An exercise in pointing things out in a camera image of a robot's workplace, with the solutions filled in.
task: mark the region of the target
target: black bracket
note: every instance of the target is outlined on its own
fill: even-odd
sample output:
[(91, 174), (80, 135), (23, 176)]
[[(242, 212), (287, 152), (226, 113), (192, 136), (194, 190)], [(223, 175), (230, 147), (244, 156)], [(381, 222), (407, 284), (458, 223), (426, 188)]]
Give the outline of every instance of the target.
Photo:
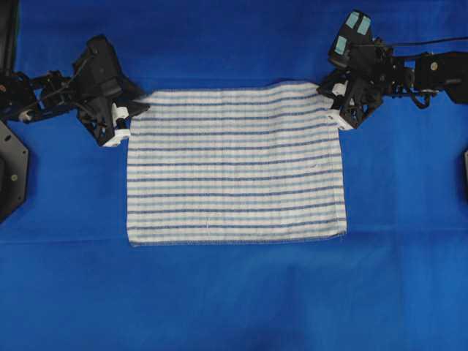
[(28, 155), (28, 149), (0, 122), (0, 222), (25, 200)]

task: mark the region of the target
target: striped towel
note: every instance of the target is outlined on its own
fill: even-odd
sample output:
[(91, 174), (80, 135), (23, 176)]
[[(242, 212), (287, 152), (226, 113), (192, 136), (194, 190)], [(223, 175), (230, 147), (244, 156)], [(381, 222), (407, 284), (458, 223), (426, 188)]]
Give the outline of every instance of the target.
[(133, 118), (127, 232), (134, 245), (263, 243), (346, 230), (331, 100), (316, 85), (157, 91)]

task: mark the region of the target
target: blue table surface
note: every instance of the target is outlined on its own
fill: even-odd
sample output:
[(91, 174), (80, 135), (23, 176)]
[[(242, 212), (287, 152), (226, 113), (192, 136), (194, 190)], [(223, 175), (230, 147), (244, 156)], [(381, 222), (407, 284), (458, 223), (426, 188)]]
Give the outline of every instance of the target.
[[(354, 8), (386, 42), (466, 36), (466, 1), (22, 1), (16, 69), (70, 75), (106, 34), (158, 88), (320, 82)], [(466, 50), (466, 42), (396, 54)], [(306, 244), (132, 248), (127, 145), (75, 118), (11, 128), (28, 200), (0, 225), (0, 350), (466, 350), (468, 107), (387, 99), (342, 132), (348, 232)]]

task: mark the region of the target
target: teal tape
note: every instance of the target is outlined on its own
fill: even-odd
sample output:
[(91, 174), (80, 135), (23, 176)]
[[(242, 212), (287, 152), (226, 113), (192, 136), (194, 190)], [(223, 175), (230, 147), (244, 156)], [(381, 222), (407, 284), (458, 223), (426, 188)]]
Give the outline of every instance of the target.
[(336, 41), (335, 52), (339, 55), (343, 55), (344, 49), (346, 48), (346, 38), (343, 38), (341, 35)]
[(351, 15), (348, 17), (346, 24), (351, 29), (354, 28), (356, 22), (358, 22), (359, 14), (356, 11), (351, 12)]
[(364, 35), (367, 33), (367, 30), (369, 29), (371, 25), (371, 19), (369, 17), (364, 16), (363, 20), (361, 21), (361, 24), (359, 25), (358, 28), (358, 33)]

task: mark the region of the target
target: black cable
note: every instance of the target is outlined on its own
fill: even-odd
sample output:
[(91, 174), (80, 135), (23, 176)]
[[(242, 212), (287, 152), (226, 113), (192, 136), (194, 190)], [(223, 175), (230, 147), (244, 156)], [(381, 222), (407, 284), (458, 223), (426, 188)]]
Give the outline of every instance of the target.
[(428, 42), (394, 42), (393, 44), (355, 44), (353, 46), (359, 47), (359, 48), (364, 48), (364, 47), (371, 47), (371, 46), (376, 46), (376, 47), (402, 47), (402, 46), (420, 46), (420, 45), (430, 45), (430, 44), (437, 44), (439, 42), (460, 42), (463, 40), (468, 40), (468, 37), (453, 37), (453, 38), (446, 38), (446, 39), (437, 39), (437, 40), (429, 40)]
[(21, 110), (19, 110), (18, 112), (14, 112), (14, 113), (9, 113), (7, 115), (4, 115), (0, 118), (1, 121), (3, 122), (6, 122), (8, 121), (8, 119), (10, 119), (11, 117), (13, 116), (16, 116), (16, 115), (20, 115), (21, 113), (23, 113), (24, 111), (28, 110), (29, 108), (35, 106), (36, 104), (39, 104), (41, 101), (44, 101), (50, 97), (53, 97), (54, 95), (57, 95), (57, 94), (60, 94), (63, 90), (65, 90), (66, 88), (69, 87), (70, 83), (72, 81), (74, 81), (76, 79), (76, 77), (81, 73), (81, 71), (83, 70), (83, 68), (85, 67), (85, 65), (88, 63), (88, 61), (90, 59), (92, 59), (94, 56), (89, 56), (88, 58), (85, 58), (85, 61), (83, 61), (83, 63), (81, 64), (80, 67), (78, 67), (78, 69), (76, 70), (76, 73), (60, 88), (58, 88), (57, 90), (55, 91), (52, 91), (51, 93), (45, 95), (44, 97), (41, 97), (40, 99), (38, 99), (37, 101), (35, 102), (32, 102), (31, 104), (23, 107)]

